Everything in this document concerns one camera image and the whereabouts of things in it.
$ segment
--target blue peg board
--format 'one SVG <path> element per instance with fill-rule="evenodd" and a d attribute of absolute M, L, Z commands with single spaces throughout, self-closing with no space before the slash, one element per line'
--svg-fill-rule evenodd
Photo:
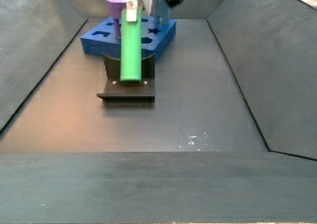
<path fill-rule="evenodd" d="M 154 23 L 152 17 L 142 18 L 142 57 L 155 53 L 155 61 L 158 61 L 174 37 L 174 19 L 170 19 L 168 25 L 162 25 Z M 86 54 L 120 58 L 122 41 L 115 38 L 112 18 L 106 19 L 94 27 L 80 40 Z"/>

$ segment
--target hole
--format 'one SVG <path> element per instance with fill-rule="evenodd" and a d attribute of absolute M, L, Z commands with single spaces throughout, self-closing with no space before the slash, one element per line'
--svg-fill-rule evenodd
<path fill-rule="evenodd" d="M 148 37 L 142 37 L 142 43 L 143 44 L 150 44 L 154 40 Z"/>
<path fill-rule="evenodd" d="M 103 35 L 103 37 L 107 37 L 110 33 L 104 31 L 96 31 L 92 35 Z"/>
<path fill-rule="evenodd" d="M 154 33 L 155 35 L 158 35 L 158 33 L 160 32 L 160 30 L 158 28 L 155 29 L 147 29 L 148 32 L 147 33 Z"/>

